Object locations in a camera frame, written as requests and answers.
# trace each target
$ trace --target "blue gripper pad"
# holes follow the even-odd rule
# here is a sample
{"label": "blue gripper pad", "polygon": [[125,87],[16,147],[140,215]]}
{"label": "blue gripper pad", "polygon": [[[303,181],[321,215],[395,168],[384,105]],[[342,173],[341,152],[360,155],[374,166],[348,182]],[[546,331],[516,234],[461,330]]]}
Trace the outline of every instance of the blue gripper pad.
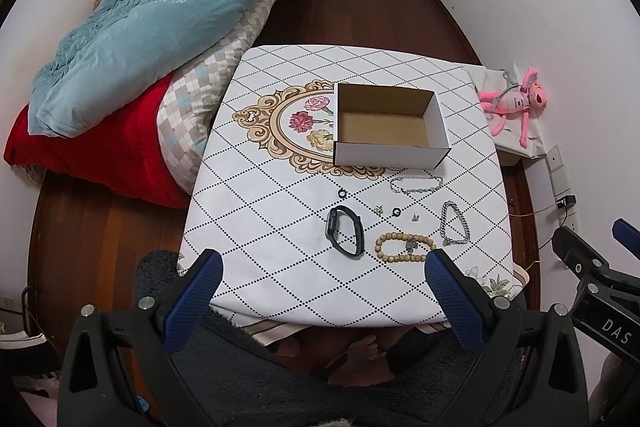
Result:
{"label": "blue gripper pad", "polygon": [[613,238],[640,259],[640,232],[624,219],[616,219],[611,229]]}
{"label": "blue gripper pad", "polygon": [[215,250],[205,250],[162,295],[156,325],[162,331],[162,347],[169,355],[186,347],[222,281],[222,272],[222,256]]}
{"label": "blue gripper pad", "polygon": [[[483,319],[478,308],[470,300],[468,293],[456,280],[459,279],[460,282],[463,282],[460,278],[464,276],[448,257],[443,260],[443,255],[447,255],[444,250],[435,250],[427,254],[424,263],[424,279],[436,296],[438,304],[450,322],[460,345],[465,349],[480,353],[486,346],[484,339],[486,320]],[[452,274],[453,270],[458,272],[456,274],[458,277]],[[484,290],[478,285],[478,282],[472,279],[469,279],[469,282],[477,285],[484,294]]]}

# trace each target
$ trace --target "blue blanket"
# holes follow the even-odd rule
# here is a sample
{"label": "blue blanket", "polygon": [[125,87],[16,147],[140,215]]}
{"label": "blue blanket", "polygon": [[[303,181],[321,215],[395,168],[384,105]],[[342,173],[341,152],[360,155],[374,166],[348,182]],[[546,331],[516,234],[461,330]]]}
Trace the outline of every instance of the blue blanket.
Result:
{"label": "blue blanket", "polygon": [[29,133],[73,137],[219,41],[258,0],[102,0],[36,75]]}

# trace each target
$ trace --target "white box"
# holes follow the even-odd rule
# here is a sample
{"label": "white box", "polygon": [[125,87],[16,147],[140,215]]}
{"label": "white box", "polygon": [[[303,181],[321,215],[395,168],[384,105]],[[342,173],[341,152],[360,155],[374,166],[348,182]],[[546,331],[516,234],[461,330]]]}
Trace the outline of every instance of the white box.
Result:
{"label": "white box", "polygon": [[438,95],[335,84],[334,165],[434,169],[451,150]]}

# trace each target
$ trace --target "diamond pattern tablecloth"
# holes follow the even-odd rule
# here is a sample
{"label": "diamond pattern tablecloth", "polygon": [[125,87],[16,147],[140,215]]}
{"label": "diamond pattern tablecloth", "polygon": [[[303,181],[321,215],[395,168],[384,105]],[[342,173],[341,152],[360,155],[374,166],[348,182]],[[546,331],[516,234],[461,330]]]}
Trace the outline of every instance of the diamond pattern tablecloth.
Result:
{"label": "diamond pattern tablecloth", "polygon": [[[425,177],[406,181],[409,188],[434,182],[424,171],[334,168],[326,110],[306,110],[314,123],[303,132],[290,127],[291,115],[305,112],[310,107],[305,101],[316,91],[330,98],[330,111],[332,82],[436,91],[453,143],[444,162],[431,171],[444,177],[444,187],[427,196],[407,196],[392,192],[389,179]],[[305,133],[316,130],[324,140],[310,146]],[[338,197],[339,188],[347,190],[345,200]],[[498,159],[476,92],[459,64],[348,46],[253,48],[242,58],[215,119],[178,264],[188,268],[206,248],[223,255],[223,282],[212,304],[227,316],[358,327],[442,322],[444,315],[424,281],[423,263],[382,263],[374,255],[374,242],[381,233],[403,231],[429,235],[440,245],[440,212],[448,200],[458,204],[471,230],[471,243],[447,247],[449,256],[490,295],[500,289],[515,294],[520,288],[512,285]],[[362,219],[366,253],[360,259],[338,253],[324,237],[326,214],[339,203]],[[379,205],[381,216],[374,211]],[[391,215],[396,206],[402,209],[400,217]],[[414,214],[418,221],[412,221]],[[453,212],[449,221],[447,235],[462,237]],[[348,224],[341,220],[340,229]],[[353,227],[340,234],[345,248],[353,248],[351,232]],[[389,241],[383,248],[398,254],[404,245]]]}

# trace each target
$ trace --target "pink panther toy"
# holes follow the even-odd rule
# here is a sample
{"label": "pink panther toy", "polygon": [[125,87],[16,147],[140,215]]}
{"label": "pink panther toy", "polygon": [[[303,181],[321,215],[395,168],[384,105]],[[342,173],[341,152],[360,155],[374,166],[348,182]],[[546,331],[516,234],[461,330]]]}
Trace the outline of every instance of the pink panther toy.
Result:
{"label": "pink panther toy", "polygon": [[482,110],[486,113],[500,115],[500,121],[491,130],[491,136],[496,136],[502,131],[508,114],[522,111],[520,146],[524,149],[527,148],[529,144],[529,136],[527,136],[529,131],[529,107],[542,109],[546,106],[546,94],[538,83],[537,78],[538,70],[529,68],[522,79],[522,85],[518,91],[511,89],[502,92],[478,91]]}

